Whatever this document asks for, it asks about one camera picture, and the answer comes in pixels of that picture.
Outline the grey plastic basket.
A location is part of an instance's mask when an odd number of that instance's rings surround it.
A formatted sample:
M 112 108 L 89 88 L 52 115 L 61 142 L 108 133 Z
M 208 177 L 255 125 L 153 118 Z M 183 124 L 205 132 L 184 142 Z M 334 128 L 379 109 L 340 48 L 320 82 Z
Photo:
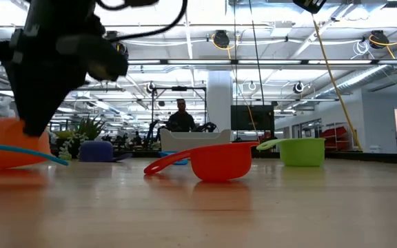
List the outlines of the grey plastic basket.
M 231 141 L 231 130 L 221 132 L 170 132 L 160 131 L 163 152 L 182 152 L 202 146 L 220 145 Z

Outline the person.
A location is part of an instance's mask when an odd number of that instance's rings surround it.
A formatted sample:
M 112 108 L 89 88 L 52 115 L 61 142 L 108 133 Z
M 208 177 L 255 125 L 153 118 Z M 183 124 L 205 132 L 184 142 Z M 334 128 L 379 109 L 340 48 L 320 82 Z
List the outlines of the person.
M 194 118 L 186 111 L 184 99 L 177 99 L 178 110 L 172 114 L 168 121 L 171 123 L 172 130 L 175 132 L 190 132 L 196 128 Z

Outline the long ceiling light bar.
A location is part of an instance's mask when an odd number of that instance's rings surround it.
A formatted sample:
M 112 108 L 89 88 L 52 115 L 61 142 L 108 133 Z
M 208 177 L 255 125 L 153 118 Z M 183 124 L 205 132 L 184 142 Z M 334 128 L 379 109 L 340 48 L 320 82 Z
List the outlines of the long ceiling light bar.
M 397 59 L 328 59 L 332 65 L 397 65 Z M 325 65 L 321 59 L 241 59 L 241 60 L 218 60 L 218 59 L 150 59 L 129 60 L 131 65 Z

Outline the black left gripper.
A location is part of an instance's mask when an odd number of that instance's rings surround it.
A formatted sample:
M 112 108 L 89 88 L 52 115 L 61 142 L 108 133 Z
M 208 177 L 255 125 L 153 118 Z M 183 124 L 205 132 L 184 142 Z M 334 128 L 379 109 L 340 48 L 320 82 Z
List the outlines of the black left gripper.
M 96 0 L 27 0 L 25 24 L 0 41 L 0 62 L 12 85 L 23 133 L 40 136 L 64 98 L 85 81 L 102 80 L 94 45 L 104 27 Z M 46 83 L 63 85 L 36 85 Z

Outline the small blue measuring cup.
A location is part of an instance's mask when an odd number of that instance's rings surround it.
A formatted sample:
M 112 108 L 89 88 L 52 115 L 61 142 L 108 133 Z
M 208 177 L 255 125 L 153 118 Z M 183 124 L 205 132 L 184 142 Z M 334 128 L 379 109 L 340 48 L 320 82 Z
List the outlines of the small blue measuring cup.
M 165 157 L 165 156 L 169 156 L 169 155 L 172 155 L 172 154 L 175 154 L 175 152 L 159 152 L 160 157 Z M 179 161 L 176 161 L 174 163 L 174 165 L 187 165 L 187 164 L 188 164 L 188 159 L 187 158 L 179 160 Z

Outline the green measuring cup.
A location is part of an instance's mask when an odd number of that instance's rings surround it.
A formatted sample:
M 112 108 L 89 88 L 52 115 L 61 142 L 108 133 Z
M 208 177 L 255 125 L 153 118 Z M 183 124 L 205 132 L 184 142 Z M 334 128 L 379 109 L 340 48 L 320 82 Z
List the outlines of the green measuring cup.
M 324 138 L 283 138 L 265 141 L 258 151 L 277 146 L 280 160 L 287 167 L 320 167 L 325 161 Z

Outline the potted succulent plant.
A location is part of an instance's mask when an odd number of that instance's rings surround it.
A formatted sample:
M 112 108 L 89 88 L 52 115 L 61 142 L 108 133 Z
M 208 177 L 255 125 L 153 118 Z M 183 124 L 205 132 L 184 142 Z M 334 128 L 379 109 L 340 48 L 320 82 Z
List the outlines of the potted succulent plant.
M 94 141 L 104 127 L 104 121 L 88 116 L 81 119 L 75 130 L 57 132 L 58 157 L 66 161 L 78 158 L 81 145 L 86 141 Z

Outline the black monitor screen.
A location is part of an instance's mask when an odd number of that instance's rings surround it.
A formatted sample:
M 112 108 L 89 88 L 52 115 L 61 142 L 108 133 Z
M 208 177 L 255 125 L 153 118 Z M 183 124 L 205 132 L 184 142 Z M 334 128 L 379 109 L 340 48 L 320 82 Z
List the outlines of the black monitor screen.
M 232 105 L 231 130 L 274 131 L 274 108 L 271 105 Z

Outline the red storage bins shelf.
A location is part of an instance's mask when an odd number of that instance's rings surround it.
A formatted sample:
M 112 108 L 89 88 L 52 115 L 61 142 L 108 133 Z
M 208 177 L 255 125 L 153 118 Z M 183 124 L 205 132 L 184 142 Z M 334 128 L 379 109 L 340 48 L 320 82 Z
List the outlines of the red storage bins shelf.
M 345 127 L 335 127 L 320 134 L 325 139 L 325 149 L 332 151 L 345 151 L 349 148 L 349 137 Z

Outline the black background gantry frame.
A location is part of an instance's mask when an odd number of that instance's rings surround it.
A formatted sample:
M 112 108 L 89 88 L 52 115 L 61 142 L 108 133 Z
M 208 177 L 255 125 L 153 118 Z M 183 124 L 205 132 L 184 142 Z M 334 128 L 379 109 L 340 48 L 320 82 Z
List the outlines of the black background gantry frame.
M 154 109 L 154 104 L 156 103 L 156 97 L 161 96 L 164 91 L 166 90 L 171 90 L 172 92 L 186 92 L 188 90 L 192 90 L 193 92 L 197 90 L 203 90 L 205 91 L 205 87 L 186 87 L 186 86 L 172 86 L 172 87 L 154 87 L 153 92 L 151 93 L 151 117 L 152 117 L 152 122 L 150 123 L 149 131 L 148 134 L 153 134 L 154 128 L 158 123 L 164 123 L 165 128 L 167 128 L 169 131 L 175 132 L 172 130 L 171 123 L 166 120 L 166 121 L 161 121 L 161 120 L 156 120 L 154 118 L 155 114 L 155 109 Z M 196 128 L 190 132 L 200 132 L 200 128 L 196 125 Z

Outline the red measuring cup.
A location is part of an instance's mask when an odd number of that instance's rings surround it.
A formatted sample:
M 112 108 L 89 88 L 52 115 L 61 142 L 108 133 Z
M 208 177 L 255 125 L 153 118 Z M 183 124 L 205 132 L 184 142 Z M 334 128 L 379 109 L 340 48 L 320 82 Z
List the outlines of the red measuring cup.
M 252 147 L 258 142 L 225 143 L 187 149 L 164 156 L 144 169 L 155 174 L 175 162 L 190 159 L 192 171 L 203 181 L 223 182 L 246 175 L 252 166 Z

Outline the white robot figure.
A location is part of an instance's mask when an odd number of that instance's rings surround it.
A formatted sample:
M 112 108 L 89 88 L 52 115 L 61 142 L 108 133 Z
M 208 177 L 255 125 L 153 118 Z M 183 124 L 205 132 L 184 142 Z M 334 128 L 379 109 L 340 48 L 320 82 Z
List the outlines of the white robot figure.
M 9 96 L 0 96 L 0 118 L 14 118 L 15 111 L 10 108 L 12 98 Z

